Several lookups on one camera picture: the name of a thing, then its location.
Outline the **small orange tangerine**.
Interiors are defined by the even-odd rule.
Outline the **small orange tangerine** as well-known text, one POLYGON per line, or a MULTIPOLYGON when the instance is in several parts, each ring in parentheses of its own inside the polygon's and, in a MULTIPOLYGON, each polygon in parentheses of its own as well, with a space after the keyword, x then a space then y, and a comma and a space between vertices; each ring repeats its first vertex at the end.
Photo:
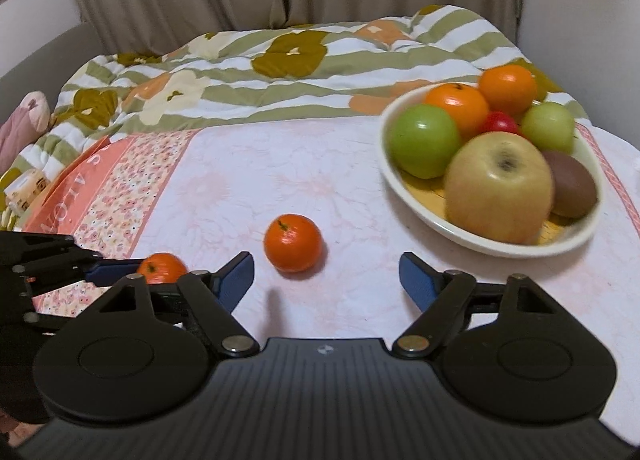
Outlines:
POLYGON ((137 269, 149 285, 173 284, 186 275, 186 265, 175 254, 157 252, 145 258, 137 269))

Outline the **dark orange tangerine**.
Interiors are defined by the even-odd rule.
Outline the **dark orange tangerine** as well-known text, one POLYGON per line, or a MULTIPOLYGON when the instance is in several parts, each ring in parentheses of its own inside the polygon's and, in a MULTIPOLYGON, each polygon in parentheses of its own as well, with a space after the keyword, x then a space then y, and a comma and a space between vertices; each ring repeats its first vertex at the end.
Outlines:
POLYGON ((311 219, 288 213, 273 220, 264 236, 264 252, 280 272, 296 274, 311 269, 320 260, 323 241, 311 219))

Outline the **large green apple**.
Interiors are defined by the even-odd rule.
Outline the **large green apple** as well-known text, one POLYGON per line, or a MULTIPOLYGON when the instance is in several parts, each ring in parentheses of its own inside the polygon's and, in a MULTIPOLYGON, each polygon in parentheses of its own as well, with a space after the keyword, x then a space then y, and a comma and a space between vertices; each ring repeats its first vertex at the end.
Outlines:
POLYGON ((419 104, 406 108, 390 123, 386 146, 399 169, 431 180, 445 173, 462 139, 445 109, 419 104))

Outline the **orange mandarin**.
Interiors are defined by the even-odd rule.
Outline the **orange mandarin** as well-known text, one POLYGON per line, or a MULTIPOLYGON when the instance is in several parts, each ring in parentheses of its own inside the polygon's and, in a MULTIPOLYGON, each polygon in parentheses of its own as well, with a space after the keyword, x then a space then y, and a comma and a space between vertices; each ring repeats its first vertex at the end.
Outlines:
POLYGON ((454 119, 462 139, 472 139, 490 113, 483 94, 476 87, 464 83, 445 83, 429 90, 423 102, 446 110, 454 119))
POLYGON ((534 75, 517 64, 484 70, 478 79, 477 87, 492 110, 514 118, 524 115, 538 95, 534 75))

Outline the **yellow apple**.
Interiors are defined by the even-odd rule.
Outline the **yellow apple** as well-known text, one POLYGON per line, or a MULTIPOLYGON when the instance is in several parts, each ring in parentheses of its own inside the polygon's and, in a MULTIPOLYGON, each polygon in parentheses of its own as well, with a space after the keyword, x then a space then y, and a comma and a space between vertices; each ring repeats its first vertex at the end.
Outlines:
POLYGON ((554 182, 531 142, 489 132, 454 155, 444 175, 444 195, 453 225, 498 243, 531 245, 551 212, 554 182))

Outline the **pink floral towel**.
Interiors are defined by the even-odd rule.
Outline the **pink floral towel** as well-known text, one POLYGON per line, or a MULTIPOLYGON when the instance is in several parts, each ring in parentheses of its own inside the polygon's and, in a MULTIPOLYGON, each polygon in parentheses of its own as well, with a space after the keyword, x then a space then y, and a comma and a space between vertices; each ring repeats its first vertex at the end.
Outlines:
POLYGON ((537 281, 615 357, 618 378, 603 420, 639 438, 639 234, 625 187, 608 187, 593 239, 555 258, 503 260, 464 249, 428 228, 384 184, 373 117, 226 125, 120 137, 78 160, 26 223, 73 236, 110 258, 170 252, 190 269, 219 269, 253 254, 253 287, 235 310, 258 340, 393 341, 416 318, 398 279, 411 251, 434 269, 501 283, 537 281), (264 236, 294 213, 320 229, 320 260, 275 269, 264 236))

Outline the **pink plush toy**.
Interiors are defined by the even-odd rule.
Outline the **pink plush toy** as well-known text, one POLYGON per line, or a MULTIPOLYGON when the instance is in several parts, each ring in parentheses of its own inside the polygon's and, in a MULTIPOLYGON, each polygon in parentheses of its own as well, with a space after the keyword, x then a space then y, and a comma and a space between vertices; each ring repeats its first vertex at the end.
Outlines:
POLYGON ((3 174, 20 151, 35 143, 47 132, 51 112, 46 95, 40 91, 29 92, 1 126, 0 173, 3 174))

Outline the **brown kiwi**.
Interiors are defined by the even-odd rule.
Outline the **brown kiwi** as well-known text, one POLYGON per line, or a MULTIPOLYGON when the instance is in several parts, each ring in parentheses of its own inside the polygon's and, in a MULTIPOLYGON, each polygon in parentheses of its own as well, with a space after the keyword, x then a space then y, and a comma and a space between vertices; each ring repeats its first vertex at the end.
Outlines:
POLYGON ((554 182, 551 212, 568 219, 587 215, 598 201, 597 185, 587 168, 562 151, 546 150, 542 156, 548 163, 554 182))

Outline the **small red fruit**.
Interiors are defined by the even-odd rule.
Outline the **small red fruit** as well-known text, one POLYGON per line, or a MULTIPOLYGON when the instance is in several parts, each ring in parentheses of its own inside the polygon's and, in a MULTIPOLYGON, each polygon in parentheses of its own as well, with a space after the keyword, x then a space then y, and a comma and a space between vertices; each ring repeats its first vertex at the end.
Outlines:
POLYGON ((521 134, 518 123, 511 116, 503 112, 491 112, 480 126, 480 130, 478 130, 480 134, 489 132, 521 134))

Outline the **grey bed headboard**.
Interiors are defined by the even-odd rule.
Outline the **grey bed headboard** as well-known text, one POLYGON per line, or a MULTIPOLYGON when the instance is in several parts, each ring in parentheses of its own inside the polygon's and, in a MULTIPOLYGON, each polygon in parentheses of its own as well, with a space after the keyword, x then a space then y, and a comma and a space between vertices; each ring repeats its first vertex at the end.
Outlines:
POLYGON ((1 123, 9 119, 29 92, 42 92, 53 110, 62 87, 70 77, 104 51, 94 28, 82 23, 26 57, 1 77, 1 123))

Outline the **small green apple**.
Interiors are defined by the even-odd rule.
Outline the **small green apple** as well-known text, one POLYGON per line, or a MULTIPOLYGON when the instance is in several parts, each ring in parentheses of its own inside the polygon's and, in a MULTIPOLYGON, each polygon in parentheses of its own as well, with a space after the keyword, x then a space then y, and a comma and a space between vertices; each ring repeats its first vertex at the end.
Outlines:
POLYGON ((541 103, 530 107, 522 119, 521 132, 540 151, 573 153, 575 119, 563 105, 541 103))

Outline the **floral striped comforter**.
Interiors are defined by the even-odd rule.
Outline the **floral striped comforter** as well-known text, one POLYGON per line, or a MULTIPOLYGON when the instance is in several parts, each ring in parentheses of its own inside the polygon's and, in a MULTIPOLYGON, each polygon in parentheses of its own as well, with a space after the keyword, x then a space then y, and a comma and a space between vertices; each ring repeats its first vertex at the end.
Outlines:
POLYGON ((376 116, 427 84, 530 67, 489 20, 455 5, 410 16, 206 32, 164 55, 90 58, 58 90, 52 118, 8 170, 56 179, 100 139, 277 120, 376 116))

